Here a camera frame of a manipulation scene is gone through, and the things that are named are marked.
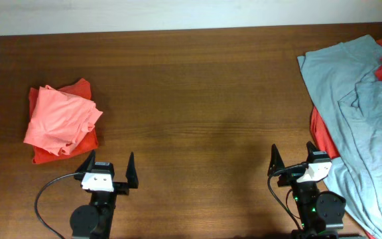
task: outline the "wood grain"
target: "wood grain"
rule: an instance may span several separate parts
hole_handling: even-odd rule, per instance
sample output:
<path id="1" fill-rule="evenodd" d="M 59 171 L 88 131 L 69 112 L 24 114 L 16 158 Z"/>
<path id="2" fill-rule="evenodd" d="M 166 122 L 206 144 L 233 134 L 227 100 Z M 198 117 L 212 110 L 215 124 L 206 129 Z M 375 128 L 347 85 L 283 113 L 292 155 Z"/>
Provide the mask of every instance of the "wood grain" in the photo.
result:
<path id="1" fill-rule="evenodd" d="M 118 197 L 112 238 L 290 232 L 266 174 L 273 143 L 291 165 L 312 139 L 296 57 L 366 34 L 382 38 L 382 23 L 0 37 L 0 238 L 54 238 L 34 197 L 86 155 L 32 164 L 22 143 L 27 94 L 79 78 L 104 112 L 97 160 L 114 163 L 124 181 L 135 153 L 140 188 Z M 285 198 L 287 189 L 276 191 Z M 40 211 L 68 238 L 71 212 L 89 199 L 66 179 L 44 192 Z M 349 216 L 345 223 L 343 233 L 363 233 Z"/>

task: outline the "pile of clothes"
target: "pile of clothes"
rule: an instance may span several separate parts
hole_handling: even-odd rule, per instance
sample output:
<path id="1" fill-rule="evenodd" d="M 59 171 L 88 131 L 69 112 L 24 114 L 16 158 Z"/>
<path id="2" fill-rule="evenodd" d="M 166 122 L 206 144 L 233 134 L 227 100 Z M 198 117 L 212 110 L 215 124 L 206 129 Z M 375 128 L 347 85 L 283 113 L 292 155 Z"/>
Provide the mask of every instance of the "pile of clothes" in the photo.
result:
<path id="1" fill-rule="evenodd" d="M 326 186 L 382 238 L 382 42 L 367 35 L 298 57 L 314 103 L 311 131 L 332 161 Z"/>
<path id="2" fill-rule="evenodd" d="M 91 101 L 91 84 L 76 84 L 55 90 L 31 88 L 31 121 L 25 143 L 33 145 L 33 163 L 47 163 L 91 151 L 98 147 L 95 123 L 103 112 Z"/>

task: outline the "light blue cloth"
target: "light blue cloth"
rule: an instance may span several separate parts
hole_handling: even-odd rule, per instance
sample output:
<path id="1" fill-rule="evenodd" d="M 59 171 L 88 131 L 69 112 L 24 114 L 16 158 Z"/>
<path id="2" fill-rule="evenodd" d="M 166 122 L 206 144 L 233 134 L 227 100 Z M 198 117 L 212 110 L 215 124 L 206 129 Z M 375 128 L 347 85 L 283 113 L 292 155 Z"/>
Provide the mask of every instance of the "light blue cloth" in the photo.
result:
<path id="1" fill-rule="evenodd" d="M 382 48 L 367 35 L 298 57 L 310 97 L 341 157 L 327 187 L 347 200 L 346 210 L 382 239 L 382 82 L 374 72 Z"/>

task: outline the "white sticker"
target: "white sticker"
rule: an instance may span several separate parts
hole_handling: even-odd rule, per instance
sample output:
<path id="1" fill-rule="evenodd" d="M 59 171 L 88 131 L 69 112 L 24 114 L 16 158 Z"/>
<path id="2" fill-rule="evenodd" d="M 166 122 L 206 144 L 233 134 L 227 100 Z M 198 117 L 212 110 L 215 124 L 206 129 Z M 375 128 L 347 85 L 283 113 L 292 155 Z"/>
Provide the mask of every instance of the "white sticker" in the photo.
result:
<path id="1" fill-rule="evenodd" d="M 105 162 L 95 162 L 95 165 L 108 166 L 108 165 L 110 165 L 110 163 L 105 163 Z"/>
<path id="2" fill-rule="evenodd" d="M 313 152 L 314 155 L 319 155 L 319 154 L 326 154 L 325 151 L 317 151 L 317 152 Z"/>

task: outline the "white wall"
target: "white wall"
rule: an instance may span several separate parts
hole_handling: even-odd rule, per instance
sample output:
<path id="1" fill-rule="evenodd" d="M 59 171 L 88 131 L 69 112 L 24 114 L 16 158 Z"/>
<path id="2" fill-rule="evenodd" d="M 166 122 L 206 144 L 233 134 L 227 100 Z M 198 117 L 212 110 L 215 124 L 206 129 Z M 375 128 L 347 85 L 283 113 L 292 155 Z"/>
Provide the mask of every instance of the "white wall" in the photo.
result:
<path id="1" fill-rule="evenodd" d="M 382 0 L 0 0 L 0 35 L 382 21 Z"/>

